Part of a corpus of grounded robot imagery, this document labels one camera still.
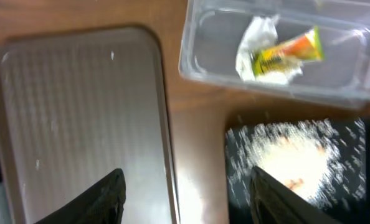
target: transparent container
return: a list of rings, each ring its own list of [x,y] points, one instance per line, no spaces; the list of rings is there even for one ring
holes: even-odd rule
[[[278,41],[320,27],[326,59],[289,85],[244,82],[235,71],[253,16],[280,15]],[[189,0],[179,70],[184,78],[357,108],[370,100],[370,1]]]

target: gray tray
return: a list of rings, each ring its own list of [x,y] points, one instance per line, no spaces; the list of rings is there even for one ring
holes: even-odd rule
[[[44,218],[117,167],[123,223],[176,223],[156,41],[124,28],[0,46],[0,161],[16,223]]]

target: yellow wrapper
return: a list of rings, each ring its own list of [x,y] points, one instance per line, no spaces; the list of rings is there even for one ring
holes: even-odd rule
[[[317,26],[305,34],[261,51],[253,64],[255,76],[271,71],[286,72],[300,67],[304,60],[323,60]]]

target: wooden table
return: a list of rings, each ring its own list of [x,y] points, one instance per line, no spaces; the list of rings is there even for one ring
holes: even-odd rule
[[[228,223],[224,133],[229,126],[347,118],[339,110],[182,79],[185,0],[0,0],[0,44],[9,38],[143,25],[159,38],[181,223]],[[370,114],[370,105],[362,111]]]

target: plastic box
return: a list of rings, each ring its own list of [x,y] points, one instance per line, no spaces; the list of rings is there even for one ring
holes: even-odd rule
[[[279,42],[320,27],[326,59],[291,84],[242,81],[235,56],[253,16],[280,14]],[[359,107],[370,100],[370,1],[189,0],[179,70],[184,78],[301,100]]]

